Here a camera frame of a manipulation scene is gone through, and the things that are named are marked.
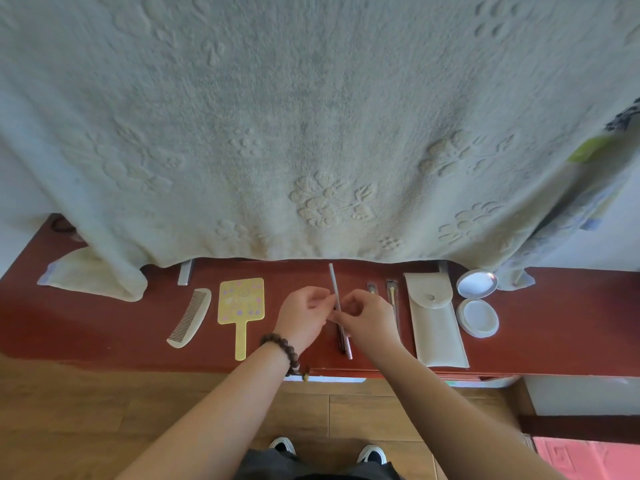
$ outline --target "sneaker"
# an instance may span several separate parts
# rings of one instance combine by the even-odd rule
[[[383,452],[382,448],[379,446],[367,445],[358,455],[358,463],[361,461],[370,461],[372,463],[384,465],[387,462],[387,457],[385,456],[385,452]]]
[[[277,450],[281,453],[283,451],[288,451],[289,453],[296,454],[296,449],[293,448],[293,443],[291,443],[290,439],[285,438],[284,436],[280,436],[279,438],[276,438],[274,441],[272,441],[269,445],[269,448],[273,448],[274,450]]]

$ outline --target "green patch on fabric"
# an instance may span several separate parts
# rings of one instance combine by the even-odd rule
[[[567,158],[567,161],[571,163],[588,163],[595,160],[598,156],[598,150],[606,146],[612,139],[611,135],[589,138]]]

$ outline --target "person's left hand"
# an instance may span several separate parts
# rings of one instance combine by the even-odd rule
[[[287,339],[300,355],[320,334],[334,306],[335,295],[326,288],[307,286],[293,291],[280,307],[273,332]]]

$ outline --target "wooden floor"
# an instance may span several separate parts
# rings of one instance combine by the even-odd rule
[[[213,389],[221,374],[87,372],[0,358],[0,478],[113,478]],[[487,414],[517,428],[499,390],[460,389]],[[283,383],[253,447],[292,439],[322,471],[382,447],[409,480],[436,479],[433,457],[388,384]]]

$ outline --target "hand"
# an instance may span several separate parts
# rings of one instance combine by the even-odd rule
[[[307,286],[293,291],[283,302],[274,333],[287,339],[300,355],[311,345],[335,306],[335,295],[326,288]]]
[[[402,347],[393,306],[379,295],[353,290],[340,300],[341,312],[329,320],[342,325],[357,347],[372,361],[380,354]]]

